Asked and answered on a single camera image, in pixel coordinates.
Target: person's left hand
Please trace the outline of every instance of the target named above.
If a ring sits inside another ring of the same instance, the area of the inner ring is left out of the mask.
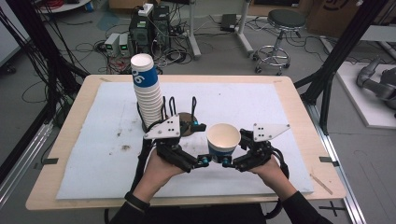
[[[154,194],[160,190],[172,176],[182,173],[184,173],[184,171],[159,157],[157,155],[157,149],[154,149],[148,159],[146,171],[134,190],[134,196],[148,203]]]

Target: dark stain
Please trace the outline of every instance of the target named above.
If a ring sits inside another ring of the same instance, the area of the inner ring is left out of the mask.
[[[127,145],[124,145],[124,146],[122,146],[122,151],[126,151],[126,150],[128,150],[128,149],[130,149],[131,148],[131,146],[127,146]]]

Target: human hand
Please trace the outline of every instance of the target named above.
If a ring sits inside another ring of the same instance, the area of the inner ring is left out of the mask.
[[[281,201],[285,201],[297,191],[283,174],[274,155],[264,165],[255,167],[249,171],[257,174],[266,186],[274,190]]]
[[[157,149],[152,150],[145,173],[134,190],[134,196],[148,203],[154,194],[160,190],[175,175],[184,173],[180,168],[165,161],[157,155]]]

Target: power strip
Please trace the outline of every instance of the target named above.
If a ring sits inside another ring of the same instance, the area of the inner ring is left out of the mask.
[[[143,9],[139,10],[137,12],[137,14],[139,16],[145,16],[148,17],[149,13],[152,11],[152,9],[154,8],[154,5],[150,4],[150,3],[146,3],[145,5],[143,5]]]

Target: black sleeve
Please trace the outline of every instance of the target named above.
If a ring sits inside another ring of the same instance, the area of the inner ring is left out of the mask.
[[[110,224],[135,224],[140,223],[145,213],[139,211],[125,202],[117,214],[111,219]]]
[[[317,210],[297,191],[282,203],[293,224],[328,224],[328,219],[321,216]]]

